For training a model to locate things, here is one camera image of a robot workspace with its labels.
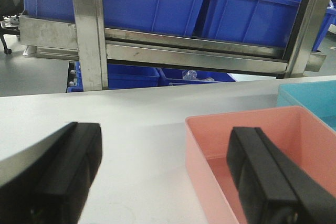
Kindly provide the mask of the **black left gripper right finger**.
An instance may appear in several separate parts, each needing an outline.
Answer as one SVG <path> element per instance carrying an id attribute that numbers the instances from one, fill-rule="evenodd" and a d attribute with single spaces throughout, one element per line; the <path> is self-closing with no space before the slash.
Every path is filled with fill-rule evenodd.
<path id="1" fill-rule="evenodd" d="M 259 127 L 234 127 L 227 165 L 248 223 L 335 223 L 335 197 Z"/>

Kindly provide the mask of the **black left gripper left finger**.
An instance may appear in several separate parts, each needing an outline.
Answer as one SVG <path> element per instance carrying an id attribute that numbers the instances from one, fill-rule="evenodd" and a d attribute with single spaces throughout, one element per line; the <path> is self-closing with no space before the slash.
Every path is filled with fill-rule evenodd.
<path id="1" fill-rule="evenodd" d="M 100 124 L 71 122 L 1 160 L 1 223 L 78 223 L 102 154 Z"/>

